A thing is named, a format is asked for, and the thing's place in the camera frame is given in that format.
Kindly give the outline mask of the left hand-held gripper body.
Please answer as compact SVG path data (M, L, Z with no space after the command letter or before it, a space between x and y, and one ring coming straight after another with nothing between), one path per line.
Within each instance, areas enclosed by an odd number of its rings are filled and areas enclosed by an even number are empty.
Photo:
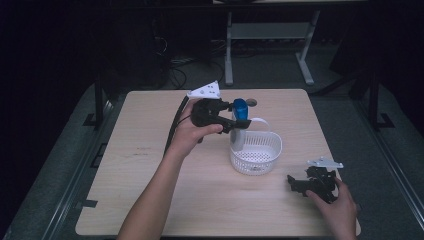
M195 126L221 125L224 120L231 120L220 116L221 111L227 110L229 102L221 99L217 81L190 90L186 96L189 99L198 99L191 112L191 121Z

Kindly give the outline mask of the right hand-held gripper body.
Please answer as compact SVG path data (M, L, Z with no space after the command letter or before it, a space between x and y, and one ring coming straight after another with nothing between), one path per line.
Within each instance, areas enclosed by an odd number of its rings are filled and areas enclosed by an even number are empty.
M337 199L333 194L336 188L336 169L341 169L344 165L326 157L308 160L307 164L309 167L306 173L311 181L311 190L326 203L333 203Z

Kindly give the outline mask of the white bottle with blue cap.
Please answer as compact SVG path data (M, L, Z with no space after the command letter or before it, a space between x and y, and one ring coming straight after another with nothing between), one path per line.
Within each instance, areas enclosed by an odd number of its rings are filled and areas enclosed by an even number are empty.
M248 105L244 99L238 98L233 102L232 119L246 120L248 118ZM230 147L234 151L243 149L245 139L245 129L235 128L230 132Z

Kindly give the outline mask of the white plastic basket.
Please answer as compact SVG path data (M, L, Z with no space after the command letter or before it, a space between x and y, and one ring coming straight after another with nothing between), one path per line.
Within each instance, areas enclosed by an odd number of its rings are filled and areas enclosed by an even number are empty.
M252 118L253 123L262 123L265 131L235 129L230 131L230 161L233 168L242 174L258 176L269 173L283 150L281 137L271 130L262 118Z

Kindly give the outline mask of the person's right hand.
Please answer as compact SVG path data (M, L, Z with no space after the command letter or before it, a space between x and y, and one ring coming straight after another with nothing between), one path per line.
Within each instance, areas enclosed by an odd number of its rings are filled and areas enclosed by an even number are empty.
M335 178L338 187L338 198L329 204L323 201L316 193L307 190L307 196L315 203L321 212L332 234L334 231L349 229L356 235L357 206L351 196L349 188L340 179Z

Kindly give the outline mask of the person's left hand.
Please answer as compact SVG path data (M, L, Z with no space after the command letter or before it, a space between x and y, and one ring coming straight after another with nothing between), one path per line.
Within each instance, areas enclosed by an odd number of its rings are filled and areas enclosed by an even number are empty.
M177 121L177 127L166 150L165 157L174 160L183 160L192 149L198 144L199 140L207 135L219 133L223 130L220 124L211 124L203 127L195 126L191 121L191 112L198 99L189 100L180 119Z

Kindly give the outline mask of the metal floor rail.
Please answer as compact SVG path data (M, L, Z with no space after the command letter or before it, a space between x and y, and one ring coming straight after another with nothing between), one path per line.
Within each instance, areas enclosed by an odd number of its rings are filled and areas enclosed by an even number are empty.
M53 213L47 219L41 240L85 240L76 225L102 161L123 98L103 103L103 121L95 129L95 103L92 96L78 103L70 121L48 159L46 185L55 187Z
M407 178L405 172L399 165L398 158L395 156L393 151L390 149L388 143L381 135L381 129L386 128L388 120L385 120L384 123L377 123L376 125L374 125L369 119L367 109L361 101L354 100L353 105L355 106L356 110L358 111L358 114L360 115L367 129L370 131L372 137L374 138L374 141L376 142L379 150L384 156L387 168L391 173L392 177L394 178L398 189L404 197L418 225L424 232L424 203L419 198L418 194L416 193L415 189Z

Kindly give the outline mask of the grey metal desk frame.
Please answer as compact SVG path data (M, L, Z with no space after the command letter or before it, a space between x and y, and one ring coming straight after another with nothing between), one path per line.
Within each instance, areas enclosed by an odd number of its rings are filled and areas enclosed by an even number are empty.
M233 40L303 40L301 51L295 54L303 79L307 85L313 85L314 80L306 62L306 56L310 48L320 11L312 14L309 22L293 23L238 23L233 21L233 13L227 14L226 25L226 52L224 60L225 84L232 86L232 41Z

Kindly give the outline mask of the black metal post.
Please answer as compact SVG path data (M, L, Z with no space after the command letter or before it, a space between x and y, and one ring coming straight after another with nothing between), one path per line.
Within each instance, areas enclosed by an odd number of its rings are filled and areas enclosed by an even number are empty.
M374 130L378 130L378 93L379 83L376 75L376 70L370 71L369 80L369 102L368 102L368 119Z
M103 121L103 92L100 78L94 84L95 90L95 129L98 129Z

